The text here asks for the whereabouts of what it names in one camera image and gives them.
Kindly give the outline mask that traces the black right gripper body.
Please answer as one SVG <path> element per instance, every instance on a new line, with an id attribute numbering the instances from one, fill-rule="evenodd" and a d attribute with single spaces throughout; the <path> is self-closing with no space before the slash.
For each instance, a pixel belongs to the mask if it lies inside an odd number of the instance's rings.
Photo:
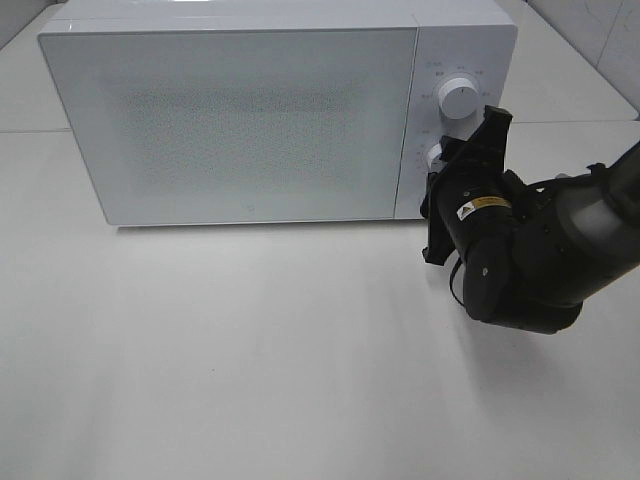
<path id="1" fill-rule="evenodd" d="M 483 238 L 508 233 L 508 199 L 501 185 L 503 160 L 442 163 L 428 174 L 420 207 L 428 224 L 426 263 L 442 265 L 456 252 L 463 261 Z"/>

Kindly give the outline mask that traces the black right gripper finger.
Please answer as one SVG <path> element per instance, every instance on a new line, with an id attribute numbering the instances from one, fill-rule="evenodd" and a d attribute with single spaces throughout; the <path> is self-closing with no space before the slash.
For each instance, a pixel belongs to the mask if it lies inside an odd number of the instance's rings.
<path id="1" fill-rule="evenodd" d="M 460 138 L 444 135 L 440 139 L 441 154 L 439 160 L 449 165 L 465 162 L 472 156 L 470 142 Z"/>
<path id="2" fill-rule="evenodd" d="M 503 160 L 513 115 L 500 107 L 486 105 L 483 120 L 468 139 L 473 160 Z"/>

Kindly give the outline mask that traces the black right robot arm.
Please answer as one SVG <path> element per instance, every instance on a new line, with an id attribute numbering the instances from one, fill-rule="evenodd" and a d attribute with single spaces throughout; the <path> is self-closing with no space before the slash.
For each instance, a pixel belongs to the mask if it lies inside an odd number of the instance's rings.
<path id="1" fill-rule="evenodd" d="M 474 320 L 541 334 L 639 264 L 639 150 L 527 184 L 505 168 L 511 114 L 488 106 L 468 139 L 443 136 L 420 212 L 424 260 L 454 260 Z"/>

